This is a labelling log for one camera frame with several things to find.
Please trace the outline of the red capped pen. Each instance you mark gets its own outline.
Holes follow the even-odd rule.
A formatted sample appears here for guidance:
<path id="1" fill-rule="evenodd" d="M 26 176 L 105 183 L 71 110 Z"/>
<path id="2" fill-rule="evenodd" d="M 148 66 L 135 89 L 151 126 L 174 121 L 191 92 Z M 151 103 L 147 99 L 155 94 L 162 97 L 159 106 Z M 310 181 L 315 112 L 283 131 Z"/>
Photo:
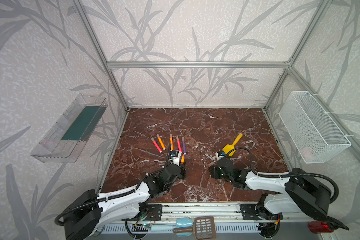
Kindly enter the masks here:
<path id="1" fill-rule="evenodd" d="M 181 143 L 180 143 L 179 136 L 176 136 L 176 141 L 177 141 L 177 146 L 178 146 L 179 151 L 180 151 L 180 152 L 183 152 L 183 151 L 182 151 L 182 147 L 181 147 Z"/>

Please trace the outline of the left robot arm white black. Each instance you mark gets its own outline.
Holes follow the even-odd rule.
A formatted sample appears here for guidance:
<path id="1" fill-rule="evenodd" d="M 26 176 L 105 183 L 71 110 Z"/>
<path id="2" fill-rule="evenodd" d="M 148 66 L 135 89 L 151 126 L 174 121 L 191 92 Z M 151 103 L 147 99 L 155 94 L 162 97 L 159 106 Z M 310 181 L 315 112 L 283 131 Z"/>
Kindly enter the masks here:
<path id="1" fill-rule="evenodd" d="M 110 193 L 91 189 L 80 195 L 54 222 L 64 227 L 67 240 L 84 240 L 104 225 L 130 220 L 148 210 L 148 202 L 167 194 L 176 180 L 186 177 L 184 163 L 171 163 L 139 181 L 138 184 Z"/>

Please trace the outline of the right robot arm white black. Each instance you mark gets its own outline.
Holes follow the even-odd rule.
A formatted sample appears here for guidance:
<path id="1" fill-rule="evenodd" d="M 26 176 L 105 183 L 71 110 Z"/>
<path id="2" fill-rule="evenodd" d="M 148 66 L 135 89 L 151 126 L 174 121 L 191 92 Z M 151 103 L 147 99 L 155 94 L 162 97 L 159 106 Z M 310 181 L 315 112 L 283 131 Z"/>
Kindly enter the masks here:
<path id="1" fill-rule="evenodd" d="M 257 203 L 257 212 L 262 218 L 284 214 L 304 213 L 306 216 L 326 222 L 329 205 L 339 191 L 331 190 L 322 182 L 320 175 L 309 174 L 299 168 L 289 173 L 265 174 L 239 170 L 227 158 L 220 158 L 209 167 L 213 179 L 222 179 L 233 187 L 246 190 L 267 191 Z"/>

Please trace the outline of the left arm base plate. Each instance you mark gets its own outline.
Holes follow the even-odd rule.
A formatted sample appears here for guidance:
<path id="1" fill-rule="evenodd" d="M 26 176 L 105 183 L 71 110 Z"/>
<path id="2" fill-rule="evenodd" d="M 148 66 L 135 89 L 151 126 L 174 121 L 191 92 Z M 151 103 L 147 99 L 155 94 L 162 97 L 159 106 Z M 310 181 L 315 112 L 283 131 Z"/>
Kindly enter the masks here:
<path id="1" fill-rule="evenodd" d="M 140 206 L 140 213 L 137 220 L 144 221 L 160 221 L 163 213 L 163 205 L 161 204 L 143 204 Z"/>

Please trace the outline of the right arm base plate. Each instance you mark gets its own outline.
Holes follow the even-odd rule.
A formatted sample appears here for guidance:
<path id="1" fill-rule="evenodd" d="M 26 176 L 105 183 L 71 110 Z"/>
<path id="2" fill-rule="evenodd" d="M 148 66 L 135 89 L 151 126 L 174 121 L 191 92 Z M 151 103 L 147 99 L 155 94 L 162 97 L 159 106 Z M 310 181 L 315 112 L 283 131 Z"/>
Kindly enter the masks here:
<path id="1" fill-rule="evenodd" d="M 243 220 L 267 220 L 268 216 L 257 207 L 257 204 L 240 204 L 240 212 Z"/>

